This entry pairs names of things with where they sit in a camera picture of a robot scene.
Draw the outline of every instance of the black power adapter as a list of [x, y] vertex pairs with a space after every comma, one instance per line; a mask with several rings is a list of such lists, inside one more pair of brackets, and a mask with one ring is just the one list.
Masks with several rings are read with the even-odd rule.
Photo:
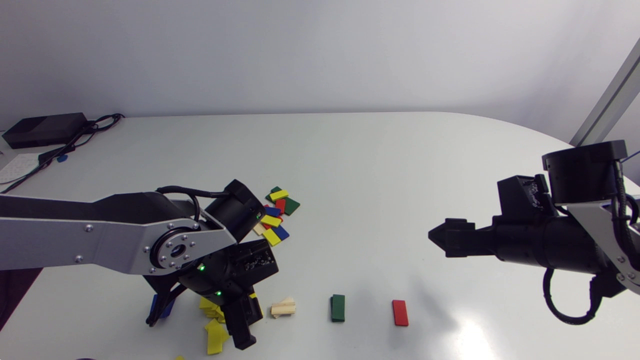
[[83, 113], [30, 117], [18, 121], [2, 137], [12, 149], [66, 144], [86, 123]]

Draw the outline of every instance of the pile of colored blocks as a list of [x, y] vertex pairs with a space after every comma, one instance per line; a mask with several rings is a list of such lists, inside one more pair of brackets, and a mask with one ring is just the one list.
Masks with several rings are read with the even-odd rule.
[[222, 352], [222, 344], [229, 339], [229, 334], [222, 324], [226, 323], [225, 314], [220, 306], [211, 301], [200, 298], [200, 309], [208, 318], [213, 318], [204, 329], [207, 331], [207, 355], [219, 354]]
[[282, 215], [291, 216], [300, 207], [300, 203], [290, 198], [287, 190], [282, 190], [277, 186], [271, 189], [271, 193], [267, 195], [266, 199], [273, 206], [268, 204], [264, 206], [266, 214], [260, 223], [253, 228], [253, 231], [262, 235], [274, 247], [289, 237], [289, 233], [282, 227]]

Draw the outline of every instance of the paper sheet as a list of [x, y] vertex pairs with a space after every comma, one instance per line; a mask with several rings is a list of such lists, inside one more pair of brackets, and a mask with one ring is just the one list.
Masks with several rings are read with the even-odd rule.
[[[0, 170], [0, 183], [18, 179], [30, 173], [38, 166], [38, 155], [40, 154], [18, 154], [9, 164]], [[11, 186], [11, 184], [0, 185], [0, 191]]]

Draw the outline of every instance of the green wooden block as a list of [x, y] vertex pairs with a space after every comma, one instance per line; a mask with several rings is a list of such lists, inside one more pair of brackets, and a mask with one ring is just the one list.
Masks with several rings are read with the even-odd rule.
[[290, 197], [284, 199], [284, 213], [287, 215], [293, 214], [300, 207], [300, 203]]
[[271, 189], [271, 193], [270, 193], [270, 194], [268, 194], [267, 196], [265, 196], [264, 198], [265, 198], [265, 199], [267, 199], [270, 203], [275, 204], [275, 202], [273, 202], [273, 201], [271, 200], [271, 197], [269, 197], [269, 195], [271, 195], [272, 193], [275, 193], [275, 192], [279, 192], [280, 190], [282, 190], [282, 189], [276, 186], [276, 187], [274, 187], [273, 189]]
[[331, 297], [331, 321], [344, 322], [344, 295], [333, 294]]

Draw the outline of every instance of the blue block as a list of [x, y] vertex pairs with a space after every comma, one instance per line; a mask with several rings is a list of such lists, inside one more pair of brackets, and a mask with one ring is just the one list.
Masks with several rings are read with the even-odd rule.
[[[154, 300], [151, 302], [151, 310], [156, 306], [156, 299], [158, 298], [158, 294], [154, 295]], [[173, 309], [173, 304], [175, 303], [175, 299], [173, 299], [169, 305], [164, 309], [162, 315], [160, 315], [160, 319], [164, 319], [171, 314], [171, 309]]]
[[271, 230], [273, 230], [273, 232], [276, 233], [276, 235], [278, 235], [281, 240], [289, 237], [289, 233], [284, 229], [284, 227], [282, 227], [282, 225], [278, 227], [272, 227]]
[[280, 216], [280, 209], [278, 208], [272, 208], [272, 207], [268, 207], [268, 208], [264, 208], [264, 212], [272, 217], [279, 217]]

